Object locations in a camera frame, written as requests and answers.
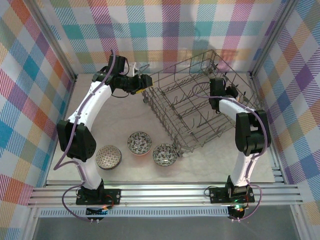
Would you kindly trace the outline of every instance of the wire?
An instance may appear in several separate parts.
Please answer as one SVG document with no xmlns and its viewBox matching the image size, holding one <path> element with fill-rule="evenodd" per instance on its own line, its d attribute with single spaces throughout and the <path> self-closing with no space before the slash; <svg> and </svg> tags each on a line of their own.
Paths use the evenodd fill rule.
<svg viewBox="0 0 320 240">
<path fill-rule="evenodd" d="M 210 198 L 210 196 L 206 194 L 206 191 L 207 191 L 209 188 L 217 188 L 217 186 L 208 186 L 208 187 L 203 191 L 203 194 L 204 194 L 205 196 L 207 196 L 207 197 Z"/>
<path fill-rule="evenodd" d="M 74 139 L 74 136 L 75 136 L 75 132 L 76 132 L 76 127 L 77 127 L 77 123 L 78 123 L 78 120 L 79 118 L 81 117 L 81 112 L 82 110 L 84 109 L 85 105 L 87 104 L 87 102 L 90 100 L 90 98 L 95 95 L 95 93 L 105 84 L 105 82 L 107 81 L 107 79 L 109 78 L 111 72 L 112 72 L 112 69 L 114 68 L 115 66 L 115 62 L 116 62 L 116 53 L 113 49 L 111 49 L 111 52 L 112 52 L 112 55 L 113 55 L 113 58 L 112 58 L 112 63 L 111 63 L 111 66 L 110 66 L 110 69 L 108 71 L 108 73 L 106 74 L 105 78 L 103 79 L 103 81 L 91 92 L 91 94 L 89 94 L 89 96 L 87 98 L 85 98 L 82 102 L 82 104 L 80 105 L 79 109 L 78 109 L 78 112 L 77 112 L 77 116 L 75 117 L 74 119 L 74 123 L 73 123 L 73 127 L 72 127 L 72 130 L 71 130 L 71 134 L 70 134 L 70 139 L 69 139 L 69 142 L 64 150 L 64 153 L 62 154 L 61 158 L 59 159 L 59 161 L 56 163 L 56 165 L 54 166 L 53 170 L 58 170 L 59 168 L 67 165 L 67 164 L 76 164 L 79 172 L 80 172 L 80 175 L 81 175 L 81 178 L 82 178 L 82 183 L 79 184 L 79 185 L 76 185 L 76 186 L 72 186 L 70 187 L 69 189 L 67 189 L 63 195 L 62 195 L 62 205 L 64 206 L 64 208 L 70 213 L 72 214 L 73 216 L 75 216 L 76 218 L 80 219 L 80 220 L 83 220 L 83 221 L 86 221 L 86 222 L 91 222 L 90 220 L 88 220 L 87 218 L 84 218 L 84 217 L 81 217 L 81 216 L 78 216 L 77 214 L 73 213 L 65 204 L 65 195 L 67 194 L 67 192 L 69 192 L 71 189 L 75 189 L 75 188 L 81 188 L 85 182 L 86 182 L 86 175 L 83 171 L 83 169 L 81 168 L 81 165 L 75 161 L 75 160 L 72 160 L 72 161 L 67 161 L 67 162 L 64 162 L 61 164 L 61 162 L 64 160 L 64 158 L 66 157 L 70 147 L 71 147 L 71 144 L 72 144 L 72 141 Z"/>
<path fill-rule="evenodd" d="M 125 99 L 126 97 L 128 97 L 130 95 L 130 92 L 125 95 L 125 96 L 115 96 L 114 94 L 111 94 L 112 97 L 118 98 L 118 99 Z"/>
<path fill-rule="evenodd" d="M 128 71 L 126 72 L 126 74 L 120 74 L 120 75 L 125 75 L 125 76 L 127 76 L 128 73 L 130 72 L 130 65 L 129 65 L 129 62 L 128 62 L 128 58 L 126 58 L 125 61 L 126 61 L 126 64 L 128 65 Z"/>
<path fill-rule="evenodd" d="M 250 172 L 250 169 L 251 169 L 251 166 L 253 164 L 253 161 L 262 156 L 266 151 L 267 151 L 267 148 L 268 148 L 268 135 L 267 135 L 267 130 L 266 130 L 266 127 L 264 126 L 264 123 L 262 122 L 261 118 L 258 116 L 258 114 L 255 113 L 255 111 L 253 111 L 252 109 L 250 109 L 249 107 L 243 105 L 242 103 L 238 102 L 237 100 L 235 100 L 234 98 L 228 98 L 228 97 L 224 97 L 224 96 L 202 96 L 198 93 L 195 92 L 195 88 L 201 84 L 209 84 L 209 82 L 200 82 L 200 83 L 197 83 L 195 84 L 193 87 L 192 87 L 192 93 L 194 96 L 198 97 L 198 98 L 204 98 L 204 99 L 223 99 L 223 100 L 227 100 L 227 101 L 230 101 L 236 105 L 238 105 L 239 107 L 243 108 L 244 110 L 248 111 L 249 113 L 251 113 L 256 119 L 257 121 L 259 122 L 260 126 L 261 126 L 261 129 L 262 129 L 262 132 L 263 132 L 263 138 L 264 138 L 264 145 L 263 145 L 263 148 L 262 148 L 262 151 L 259 153 L 259 154 L 256 154 L 256 155 L 253 155 L 252 158 L 251 158 L 251 161 L 250 163 L 248 164 L 248 167 L 245 171 L 245 180 L 247 182 L 247 184 L 251 187 L 251 188 L 257 188 L 259 189 L 259 193 L 260 193 L 260 198 L 259 198 L 259 201 L 257 203 L 257 205 L 255 206 L 255 208 L 253 209 L 253 211 L 248 215 L 248 216 L 245 216 L 241 219 L 238 219 L 238 218 L 235 218 L 238 222 L 240 222 L 240 220 L 245 220 L 249 217 L 251 217 L 258 209 L 258 207 L 260 206 L 261 204 L 261 201 L 262 201 L 262 197 L 263 197 L 263 193 L 262 193 L 262 189 L 261 187 L 259 187 L 258 185 L 254 185 L 254 184 L 251 184 L 249 182 L 249 172 Z"/>
<path fill-rule="evenodd" d="M 112 196 L 110 196 L 110 195 L 107 195 L 106 197 L 108 197 L 108 198 L 111 198 L 111 206 L 112 207 L 114 207 L 115 206 L 115 203 L 114 203 L 114 199 L 112 198 Z"/>
<path fill-rule="evenodd" d="M 80 195 L 78 194 L 78 192 L 79 192 L 80 189 L 81 189 L 81 187 L 79 187 L 79 188 L 77 188 L 77 189 L 75 190 L 75 195 L 77 195 L 77 197 L 80 197 Z"/>
</svg>

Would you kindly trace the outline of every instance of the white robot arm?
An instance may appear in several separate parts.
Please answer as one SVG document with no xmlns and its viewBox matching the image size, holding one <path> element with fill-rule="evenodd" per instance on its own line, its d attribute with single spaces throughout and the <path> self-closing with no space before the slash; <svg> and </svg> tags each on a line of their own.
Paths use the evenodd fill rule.
<svg viewBox="0 0 320 240">
<path fill-rule="evenodd" d="M 228 100 L 220 100 L 219 101 L 219 111 L 227 116 L 229 116 L 233 121 L 236 121 L 237 114 L 239 113 L 249 113 L 247 110 L 244 110 L 242 107 L 238 106 L 232 101 Z M 253 154 L 250 154 L 249 156 L 246 156 L 243 152 L 238 153 L 238 157 L 236 159 L 236 163 L 234 166 L 234 169 L 232 171 L 232 174 L 230 175 L 231 181 L 235 186 L 243 187 L 246 186 L 247 180 L 246 180 L 246 170 L 248 168 L 248 165 L 250 161 L 253 158 Z M 251 164 L 249 174 L 248 174 L 248 181 L 250 182 L 250 177 L 253 172 L 253 169 L 256 165 L 256 162 L 258 160 L 258 157 L 256 157 Z"/>
<path fill-rule="evenodd" d="M 112 60 L 113 56 L 109 59 L 109 66 L 111 66 Z M 80 106 L 67 120 L 61 120 L 57 124 L 61 150 L 66 151 L 66 156 L 76 163 L 83 182 L 79 192 L 83 193 L 85 202 L 88 200 L 91 205 L 101 203 L 103 198 L 103 181 L 93 159 L 97 144 L 91 134 L 97 114 L 115 89 L 122 89 L 128 94 L 134 95 L 153 85 L 150 76 L 138 74 L 139 71 L 135 64 L 131 66 L 127 64 L 129 69 L 126 69 L 125 62 L 128 63 L 125 57 L 116 56 L 115 67 L 111 69 L 109 77 L 108 67 L 96 72 L 89 91 Z M 74 132 L 72 142 L 67 150 L 72 132 Z"/>
</svg>

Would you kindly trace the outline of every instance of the dish rack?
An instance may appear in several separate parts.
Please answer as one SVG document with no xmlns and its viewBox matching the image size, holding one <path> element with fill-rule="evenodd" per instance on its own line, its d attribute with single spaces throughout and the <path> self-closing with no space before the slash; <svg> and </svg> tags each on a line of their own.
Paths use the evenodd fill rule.
<svg viewBox="0 0 320 240">
<path fill-rule="evenodd" d="M 150 75 L 153 87 L 142 92 L 165 131 L 173 141 L 178 155 L 193 152 L 198 147 L 220 137 L 235 127 L 235 122 L 223 113 L 212 110 L 209 81 L 224 78 L 226 86 L 237 88 L 238 101 L 253 109 L 262 107 L 255 89 L 236 73 L 214 50 L 203 52 Z"/>
</svg>

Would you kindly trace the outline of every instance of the plaid fabric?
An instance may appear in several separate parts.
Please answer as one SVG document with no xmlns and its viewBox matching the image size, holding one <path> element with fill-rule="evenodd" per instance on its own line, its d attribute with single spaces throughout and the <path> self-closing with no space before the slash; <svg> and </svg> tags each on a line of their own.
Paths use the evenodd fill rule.
<svg viewBox="0 0 320 240">
<path fill-rule="evenodd" d="M 17 239 L 72 82 L 23 0 L 0 1 L 0 240 Z"/>
<path fill-rule="evenodd" d="M 320 236 L 320 1 L 300 0 L 257 85 L 281 162 Z"/>
<path fill-rule="evenodd" d="M 246 72 L 252 46 L 276 1 L 37 2 L 73 67 L 94 73 L 108 62 L 110 48 L 129 62 L 150 63 L 152 72 L 215 49 L 235 70 Z"/>
<path fill-rule="evenodd" d="M 250 72 L 253 70 L 253 68 L 256 65 L 258 59 L 260 58 L 262 50 L 265 48 L 265 46 L 266 46 L 266 44 L 268 42 L 268 39 L 270 37 L 270 34 L 274 31 L 275 27 L 277 26 L 277 21 L 278 21 L 280 15 L 281 15 L 281 12 L 284 10 L 287 2 L 288 2 L 288 0 L 281 0 L 281 3 L 280 3 L 278 9 L 275 12 L 275 15 L 273 16 L 272 21 L 271 21 L 267 31 L 265 32 L 265 34 L 263 36 L 263 39 L 262 39 L 257 51 L 255 52 L 255 55 L 253 57 L 252 63 L 251 63 L 250 68 L 249 68 Z"/>
</svg>

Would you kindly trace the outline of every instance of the patterned bowl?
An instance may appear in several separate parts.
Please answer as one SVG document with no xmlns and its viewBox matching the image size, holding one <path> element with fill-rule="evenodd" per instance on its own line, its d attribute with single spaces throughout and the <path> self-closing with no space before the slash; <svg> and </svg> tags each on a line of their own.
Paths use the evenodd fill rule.
<svg viewBox="0 0 320 240">
<path fill-rule="evenodd" d="M 96 164 L 103 170 L 112 170 L 119 166 L 122 154 L 116 146 L 108 145 L 99 149 L 96 153 Z"/>
<path fill-rule="evenodd" d="M 164 143 L 155 147 L 152 157 L 156 164 L 167 167 L 175 163 L 178 154 L 171 144 Z"/>
<path fill-rule="evenodd" d="M 128 138 L 128 148 L 135 155 L 147 154 L 151 149 L 152 141 L 148 134 L 137 131 Z"/>
</svg>

